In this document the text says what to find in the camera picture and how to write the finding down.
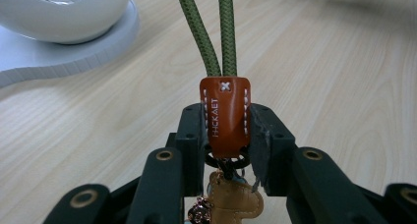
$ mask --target black plastic part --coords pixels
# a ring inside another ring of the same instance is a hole
[[[131,181],[130,183],[111,193],[111,201],[109,206],[111,207],[112,224],[126,223],[131,203],[133,201],[133,197],[135,196],[135,192],[140,179],[141,177]]]
[[[200,103],[184,108],[178,131],[169,136],[167,143],[167,146],[176,147],[183,155],[184,196],[200,196],[204,190],[206,140],[203,133],[206,129],[202,117]]]
[[[127,224],[183,224],[182,155],[173,147],[149,154]]]
[[[290,180],[290,160],[297,149],[295,138],[273,111],[251,104],[249,156],[255,176],[268,196],[286,196]]]
[[[302,194],[289,196],[303,196],[316,223],[387,223],[323,151],[310,147],[297,149],[292,169]]]
[[[107,223],[107,202],[109,190],[102,185],[77,187],[55,205],[44,224],[95,224]]]
[[[385,214],[395,223],[417,223],[416,186],[409,184],[389,185],[383,203],[386,206]]]

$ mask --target white stitching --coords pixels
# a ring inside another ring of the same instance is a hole
[[[248,110],[248,104],[249,104],[249,97],[248,97],[248,89],[245,88],[245,96],[244,96],[244,109],[245,109],[245,113],[243,114],[243,127],[244,127],[244,131],[245,131],[245,136],[247,136],[249,134],[248,132],[248,114],[247,114],[247,110]]]

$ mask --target white round device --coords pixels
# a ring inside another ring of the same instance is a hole
[[[0,25],[47,42],[82,43],[107,32],[129,0],[0,0]]]

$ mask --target wood grain surface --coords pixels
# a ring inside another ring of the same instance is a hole
[[[134,1],[142,29],[117,60],[0,88],[0,223],[41,223],[72,188],[113,191],[140,176],[181,110],[199,101],[206,71],[178,0]],[[220,56],[217,0],[196,2]],[[417,0],[234,7],[238,74],[251,81],[253,102],[354,183],[378,194],[417,184]],[[263,214],[244,223],[290,223],[285,199],[265,196]]]

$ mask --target green cord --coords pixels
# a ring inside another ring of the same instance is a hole
[[[237,76],[233,0],[218,0],[224,76]]]
[[[194,0],[179,0],[190,30],[196,39],[208,76],[221,76],[220,66]]]
[[[191,33],[200,49],[208,76],[221,76],[220,66],[209,34],[194,0],[179,0]],[[233,0],[218,0],[220,10],[221,52],[224,76],[237,76]]]

